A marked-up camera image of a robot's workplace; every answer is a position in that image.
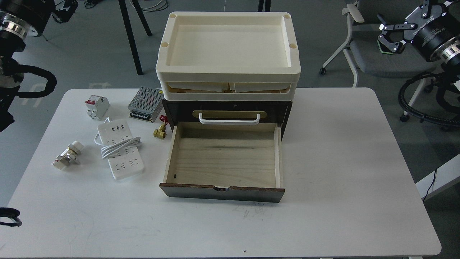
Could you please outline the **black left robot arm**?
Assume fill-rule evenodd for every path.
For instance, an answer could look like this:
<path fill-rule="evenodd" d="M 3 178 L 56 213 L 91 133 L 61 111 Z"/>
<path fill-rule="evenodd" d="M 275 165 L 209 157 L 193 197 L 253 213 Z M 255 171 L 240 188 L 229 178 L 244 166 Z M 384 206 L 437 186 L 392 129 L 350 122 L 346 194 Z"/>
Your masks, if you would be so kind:
<path fill-rule="evenodd" d="M 13 100 L 43 98 L 56 87 L 51 72 L 26 64 L 19 64 L 13 54 L 24 51 L 27 36 L 38 37 L 44 32 L 50 17 L 58 23 L 67 23 L 78 7 L 76 0 L 65 0 L 56 8 L 54 0 L 2 0 L 0 2 L 0 129 L 14 123 L 8 111 Z M 31 73 L 47 80 L 44 90 L 21 92 L 24 74 Z"/>

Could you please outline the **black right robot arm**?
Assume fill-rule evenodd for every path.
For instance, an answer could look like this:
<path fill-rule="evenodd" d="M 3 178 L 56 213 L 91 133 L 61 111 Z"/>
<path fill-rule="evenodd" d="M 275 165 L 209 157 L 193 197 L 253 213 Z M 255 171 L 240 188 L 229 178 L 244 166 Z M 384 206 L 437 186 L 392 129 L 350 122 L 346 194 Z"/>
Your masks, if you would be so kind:
<path fill-rule="evenodd" d="M 453 2 L 433 4 L 424 0 L 402 24 L 389 24 L 378 13 L 377 18 L 381 21 L 379 44 L 393 54 L 400 54 L 410 43 L 427 62 L 441 60 L 445 72 L 458 75 L 459 21 L 447 8 Z"/>

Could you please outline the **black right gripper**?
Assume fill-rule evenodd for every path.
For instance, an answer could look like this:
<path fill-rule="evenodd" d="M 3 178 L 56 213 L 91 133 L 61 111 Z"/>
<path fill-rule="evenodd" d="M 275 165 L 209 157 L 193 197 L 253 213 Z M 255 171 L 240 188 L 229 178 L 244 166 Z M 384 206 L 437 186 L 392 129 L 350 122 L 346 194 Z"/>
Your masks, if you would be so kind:
<path fill-rule="evenodd" d="M 377 18 L 381 21 L 379 29 L 381 33 L 378 40 L 389 48 L 393 54 L 400 54 L 404 51 L 406 41 L 393 41 L 391 34 L 398 32 L 405 35 L 415 35 L 422 28 L 434 21 L 443 22 L 447 28 L 453 28 L 455 33 L 459 32 L 459 20 L 450 13 L 450 5 L 455 5 L 458 0 L 445 0 L 439 3 L 437 0 L 424 0 L 422 5 L 416 7 L 410 13 L 403 24 L 390 25 L 384 19 L 383 15 L 377 14 Z"/>

